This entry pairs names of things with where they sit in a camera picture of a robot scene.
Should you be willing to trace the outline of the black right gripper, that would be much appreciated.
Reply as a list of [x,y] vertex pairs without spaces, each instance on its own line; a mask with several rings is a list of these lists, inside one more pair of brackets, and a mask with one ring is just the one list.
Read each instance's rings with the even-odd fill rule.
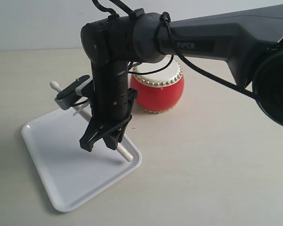
[[137,98],[137,90],[128,87],[128,62],[114,61],[101,67],[92,64],[92,80],[92,118],[79,140],[80,147],[91,152],[94,143],[103,139],[107,148],[116,150]]

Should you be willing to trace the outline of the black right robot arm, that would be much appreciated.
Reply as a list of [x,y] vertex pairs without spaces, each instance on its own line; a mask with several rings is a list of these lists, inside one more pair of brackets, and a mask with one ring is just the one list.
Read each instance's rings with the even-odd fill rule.
[[92,66],[87,97],[91,121],[80,146],[91,151],[99,139],[116,149],[131,119],[136,91],[128,88],[128,63],[157,63],[178,56],[203,76],[254,99],[283,126],[283,4],[172,21],[167,12],[125,8],[81,29]]

